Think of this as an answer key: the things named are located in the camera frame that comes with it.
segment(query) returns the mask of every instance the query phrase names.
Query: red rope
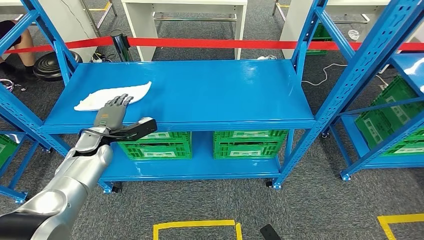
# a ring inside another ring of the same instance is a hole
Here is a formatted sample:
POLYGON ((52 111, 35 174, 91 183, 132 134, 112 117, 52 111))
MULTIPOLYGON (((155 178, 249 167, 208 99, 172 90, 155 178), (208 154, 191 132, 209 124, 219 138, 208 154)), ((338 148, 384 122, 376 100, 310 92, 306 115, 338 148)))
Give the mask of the red rope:
MULTIPOLYGON (((219 39, 193 39, 193 38, 142 38, 129 37, 128 42, 131 46, 144 47, 170 47, 170 48, 217 48, 217 49, 294 49, 296 41, 271 41, 271 40, 219 40, 219 39)), ((103 36, 93 39, 67 42, 69 49, 100 47, 113 45, 110 36, 103 36)), ((354 50, 358 50, 361 42, 350 42, 354 50)), ((310 50, 339 50, 333 41, 312 41, 309 45, 310 50)), ((27 52, 46 52, 52 51, 50 45, 41 45, 29 48, 7 50, 7 54, 27 53, 27 52)), ((402 51, 424 51, 424 43, 409 42, 400 46, 402 51)))

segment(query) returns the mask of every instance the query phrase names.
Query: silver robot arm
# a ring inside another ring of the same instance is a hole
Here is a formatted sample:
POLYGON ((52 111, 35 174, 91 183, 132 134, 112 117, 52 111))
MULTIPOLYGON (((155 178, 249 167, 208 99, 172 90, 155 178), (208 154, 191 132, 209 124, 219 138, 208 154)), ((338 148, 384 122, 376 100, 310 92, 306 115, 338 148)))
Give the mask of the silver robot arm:
POLYGON ((144 117, 124 127, 131 97, 115 97, 101 108, 94 127, 81 130, 75 147, 66 155, 47 186, 15 211, 0 216, 0 240, 66 240, 88 195, 112 160, 109 144, 135 141, 157 130, 156 121, 144 117))

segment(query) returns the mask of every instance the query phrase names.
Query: white table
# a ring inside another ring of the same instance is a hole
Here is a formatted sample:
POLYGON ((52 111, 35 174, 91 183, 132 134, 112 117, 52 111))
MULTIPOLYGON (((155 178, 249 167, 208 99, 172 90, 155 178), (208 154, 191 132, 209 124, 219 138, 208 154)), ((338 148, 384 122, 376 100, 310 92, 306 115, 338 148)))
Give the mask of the white table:
MULTIPOLYGON (((308 15, 313 0, 292 0, 284 26, 282 28, 280 41, 297 41, 302 27, 308 15)), ((390 0, 328 0, 325 10, 329 14, 367 14, 369 22, 359 35, 358 42, 362 42, 381 12, 389 4, 390 0)), ((293 49, 283 49, 282 53, 286 59, 293 55, 293 49)))
MULTIPOLYGON (((248 0, 121 0, 132 36, 157 38, 153 14, 156 13, 211 13, 235 14, 235 39, 243 39, 248 0)), ((138 46, 142 61, 151 61, 156 47, 138 46)), ((241 49, 234 50, 235 59, 240 59, 241 49)))
MULTIPOLYGON (((63 0, 67 6, 61 0, 38 1, 65 42, 96 38, 79 0, 63 0)), ((19 15, 26 12, 20 0, 0 0, 0 14, 19 15)), ((72 51, 78 53, 84 62, 89 62, 96 48, 76 48, 72 51)))

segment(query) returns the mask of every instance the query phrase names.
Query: white rag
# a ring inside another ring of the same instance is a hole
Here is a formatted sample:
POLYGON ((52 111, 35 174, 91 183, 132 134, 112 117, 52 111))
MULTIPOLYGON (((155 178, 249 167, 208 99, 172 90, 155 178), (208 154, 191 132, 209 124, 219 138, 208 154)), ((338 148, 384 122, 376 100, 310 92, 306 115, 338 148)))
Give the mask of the white rag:
POLYGON ((149 81, 144 85, 126 86, 117 88, 100 89, 90 93, 84 100, 79 101, 79 104, 74 106, 76 111, 97 111, 105 106, 105 104, 116 96, 128 94, 134 97, 129 104, 135 103, 142 99, 150 89, 152 82, 149 81))

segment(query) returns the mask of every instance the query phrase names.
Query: yellow floor marking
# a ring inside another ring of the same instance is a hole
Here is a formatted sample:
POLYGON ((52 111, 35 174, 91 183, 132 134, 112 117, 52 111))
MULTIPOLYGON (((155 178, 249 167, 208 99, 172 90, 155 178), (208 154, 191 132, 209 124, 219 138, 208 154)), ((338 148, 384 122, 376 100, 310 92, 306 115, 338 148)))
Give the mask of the yellow floor marking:
POLYGON ((159 240, 159 230, 170 228, 235 226, 237 240, 242 240, 242 227, 234 220, 172 221, 153 225, 153 240, 159 240))
POLYGON ((239 222, 235 225, 235 237, 237 238, 237 240, 243 240, 242 239, 242 225, 239 222))
POLYGON ((104 8, 89 8, 90 11, 106 11, 111 3, 107 1, 106 6, 104 8))
POLYGON ((389 224, 424 222, 424 213, 378 216, 378 221, 388 240, 396 240, 389 224))
POLYGON ((290 8, 290 5, 281 5, 278 3, 278 5, 280 6, 280 8, 290 8))

